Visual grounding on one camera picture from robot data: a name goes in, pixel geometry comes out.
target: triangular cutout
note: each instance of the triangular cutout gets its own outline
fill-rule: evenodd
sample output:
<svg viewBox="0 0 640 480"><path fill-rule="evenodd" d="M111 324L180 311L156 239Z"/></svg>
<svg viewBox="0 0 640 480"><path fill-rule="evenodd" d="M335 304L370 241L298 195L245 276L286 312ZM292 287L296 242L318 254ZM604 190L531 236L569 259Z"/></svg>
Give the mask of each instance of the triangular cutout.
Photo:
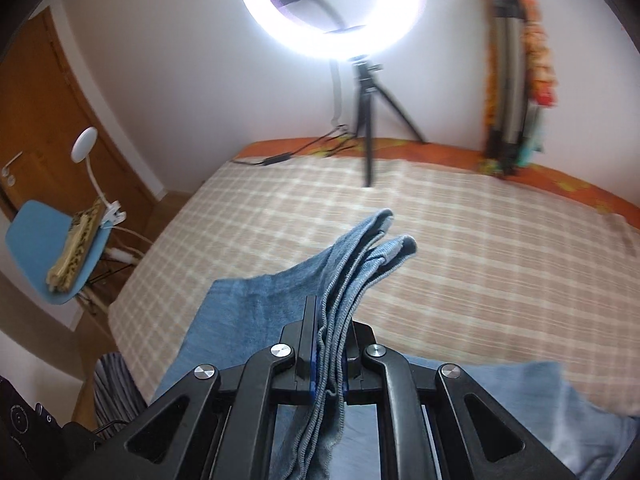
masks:
<svg viewBox="0 0 640 480"><path fill-rule="evenodd" d="M126 443L127 451L146 458L151 463L161 463L188 405L189 399L186 396L175 399L129 439Z"/></svg>
<svg viewBox="0 0 640 480"><path fill-rule="evenodd" d="M465 405L480 439L482 452L489 462L515 454L524 443L489 408L473 394L465 396Z"/></svg>

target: chair seat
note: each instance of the chair seat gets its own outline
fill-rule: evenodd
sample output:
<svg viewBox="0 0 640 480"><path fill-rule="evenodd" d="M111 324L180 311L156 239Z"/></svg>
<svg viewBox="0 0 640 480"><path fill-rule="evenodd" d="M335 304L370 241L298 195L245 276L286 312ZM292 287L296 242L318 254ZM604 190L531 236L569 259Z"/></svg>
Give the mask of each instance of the chair seat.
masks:
<svg viewBox="0 0 640 480"><path fill-rule="evenodd" d="M47 272L56 263L65 246L71 216L42 202L29 200L18 211L4 240L22 273L41 297L51 304L63 304L74 297L89 279L110 234L110 225L100 227L82 264L76 281L68 292L50 292Z"/></svg>

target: plaid tablecloth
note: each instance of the plaid tablecloth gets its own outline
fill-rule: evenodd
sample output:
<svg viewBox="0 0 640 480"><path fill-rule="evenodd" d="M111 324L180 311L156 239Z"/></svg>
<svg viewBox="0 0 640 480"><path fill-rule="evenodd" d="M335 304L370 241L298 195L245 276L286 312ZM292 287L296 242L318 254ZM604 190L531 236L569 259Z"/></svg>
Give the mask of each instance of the plaid tablecloth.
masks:
<svg viewBox="0 0 640 480"><path fill-rule="evenodd" d="M404 160L377 161L376 186L361 186L357 158L217 171L110 309L143 397L214 280L287 269L389 207L390 234L414 236L418 255L368 291L356 313L380 342L462 364L559 361L595 404L640 413L640 235L622 217Z"/></svg>

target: wooden floor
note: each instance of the wooden floor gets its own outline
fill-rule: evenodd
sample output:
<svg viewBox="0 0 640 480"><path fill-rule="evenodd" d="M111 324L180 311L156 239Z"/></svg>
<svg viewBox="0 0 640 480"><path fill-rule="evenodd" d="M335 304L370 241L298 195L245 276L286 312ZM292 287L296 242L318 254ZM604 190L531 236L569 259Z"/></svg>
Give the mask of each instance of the wooden floor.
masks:
<svg viewBox="0 0 640 480"><path fill-rule="evenodd" d="M156 205L142 234L150 240L156 240L190 197L191 195L175 191L167 193ZM97 287L97 289L101 295L106 296L111 301L122 290L129 275L130 272L123 271L121 274L117 274L101 283L101 286ZM84 373L84 384L78 395L78 402L76 402L72 420L82 424L89 430L94 430L97 427L94 416L93 380L95 363L101 355L108 352L117 352L118 347L111 336L106 316L101 312L96 313L93 317L84 312L76 327L76 337L78 338L82 372Z"/></svg>

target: striped fabric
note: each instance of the striped fabric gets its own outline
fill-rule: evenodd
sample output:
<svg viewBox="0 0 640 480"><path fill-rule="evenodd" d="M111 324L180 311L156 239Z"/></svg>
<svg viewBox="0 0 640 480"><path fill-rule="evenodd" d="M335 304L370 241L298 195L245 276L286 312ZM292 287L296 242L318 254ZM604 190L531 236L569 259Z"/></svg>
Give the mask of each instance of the striped fabric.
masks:
<svg viewBox="0 0 640 480"><path fill-rule="evenodd" d="M418 255L355 319L380 342L468 364L554 360L588 399L640 413L640 235L619 216L404 160L226 164L162 233L110 309L149 400L211 283L287 269L383 207ZM233 344L224 341L214 344Z"/></svg>
<svg viewBox="0 0 640 480"><path fill-rule="evenodd" d="M103 355L95 365L94 408L98 427L113 420L131 422L146 410L146 402L119 352ZM115 424L100 436L111 438L121 429L122 425Z"/></svg>

